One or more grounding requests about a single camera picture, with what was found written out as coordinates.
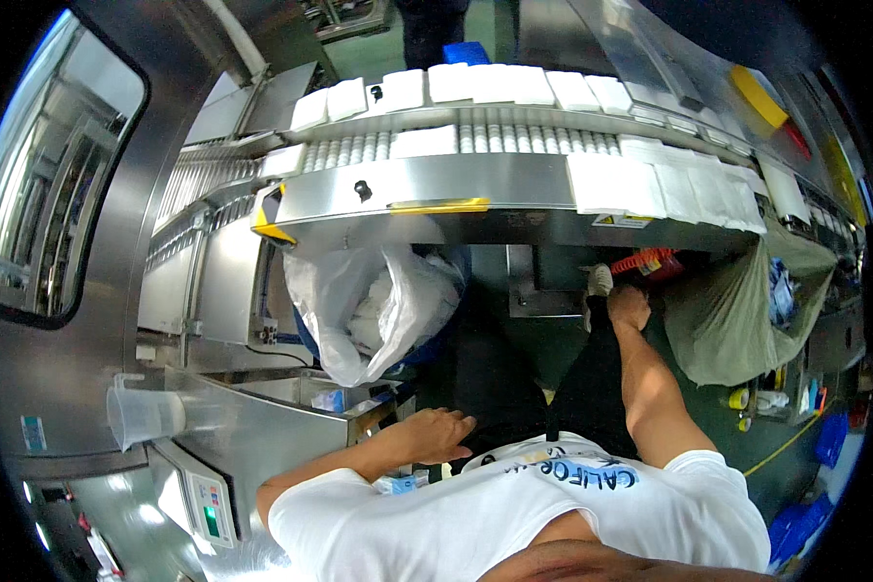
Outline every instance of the digital scale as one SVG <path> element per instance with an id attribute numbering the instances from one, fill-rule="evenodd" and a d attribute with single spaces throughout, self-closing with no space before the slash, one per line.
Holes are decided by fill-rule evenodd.
<path id="1" fill-rule="evenodd" d="M 147 453 L 159 508 L 188 534 L 215 546 L 234 548 L 239 534 L 223 475 L 170 438 L 154 441 Z"/>

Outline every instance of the blue plastic crate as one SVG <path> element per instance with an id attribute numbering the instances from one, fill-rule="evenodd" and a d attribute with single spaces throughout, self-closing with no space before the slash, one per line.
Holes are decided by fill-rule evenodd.
<path id="1" fill-rule="evenodd" d="M 821 494 L 812 505 L 796 504 L 780 511 L 769 529 L 770 564 L 781 564 L 802 551 L 833 508 L 827 494 Z"/>
<path id="2" fill-rule="evenodd" d="M 819 463 L 834 469 L 838 464 L 838 457 L 841 456 L 844 439 L 847 438 L 847 413 L 829 414 L 821 424 L 821 435 L 815 444 L 815 456 Z"/>
<path id="3" fill-rule="evenodd" d="M 478 42 L 443 45 L 443 61 L 448 64 L 491 64 L 488 53 Z"/>

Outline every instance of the white t-shirt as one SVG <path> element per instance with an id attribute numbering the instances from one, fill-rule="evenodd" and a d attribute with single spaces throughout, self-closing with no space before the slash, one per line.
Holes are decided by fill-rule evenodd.
<path id="1" fill-rule="evenodd" d="M 280 495 L 269 531 L 317 580 L 477 580 L 578 509 L 606 546 L 661 560 L 762 572 L 770 541 L 746 481 L 688 451 L 656 469 L 560 432 L 489 452 L 448 480 L 382 495 L 337 469 Z"/>

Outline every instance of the yellow cable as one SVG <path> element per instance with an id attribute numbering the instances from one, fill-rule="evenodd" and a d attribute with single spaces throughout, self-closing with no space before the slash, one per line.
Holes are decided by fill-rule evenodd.
<path id="1" fill-rule="evenodd" d="M 750 469 L 747 469 L 746 471 L 744 471 L 744 477 L 749 477 L 749 476 L 750 476 L 753 472 L 755 472 L 757 469 L 759 469 L 760 467 L 766 465 L 766 464 L 769 463 L 771 460 L 775 459 L 775 458 L 776 458 L 776 457 L 777 457 L 777 456 L 778 456 L 782 451 L 784 451 L 785 449 L 789 448 L 789 445 L 791 445 L 793 442 L 795 442 L 796 439 L 797 439 L 798 437 L 802 436 L 806 430 L 808 430 L 809 428 L 812 427 L 812 425 L 814 425 L 816 422 L 818 422 L 818 419 L 821 418 L 822 416 L 824 416 L 825 413 L 827 412 L 827 409 L 830 408 L 830 407 L 831 407 L 831 402 L 828 402 L 828 403 L 826 404 L 826 406 L 825 406 L 825 410 L 821 411 L 821 414 L 816 415 L 815 418 L 813 418 L 812 420 L 808 421 L 808 423 L 802 427 L 802 430 L 800 430 L 799 432 L 795 433 L 795 435 L 792 436 L 792 438 L 790 438 L 789 440 L 787 440 L 787 441 L 783 444 L 783 446 L 781 446 L 781 447 L 779 447 L 778 449 L 776 449 L 775 451 L 773 451 L 773 453 L 770 454 L 770 456 L 767 457 L 766 459 L 763 459 L 763 460 L 760 461 L 759 463 L 756 463 L 756 465 L 754 465 L 754 466 L 751 467 Z"/>

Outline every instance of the black knob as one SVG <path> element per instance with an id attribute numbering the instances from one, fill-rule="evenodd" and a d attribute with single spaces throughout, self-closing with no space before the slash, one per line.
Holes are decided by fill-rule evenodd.
<path id="1" fill-rule="evenodd" d="M 365 202 L 372 197 L 372 189 L 369 188 L 369 185 L 366 183 L 365 180 L 357 181 L 356 185 L 353 186 L 353 190 L 355 190 L 356 193 L 359 194 L 359 200 L 361 202 Z"/>

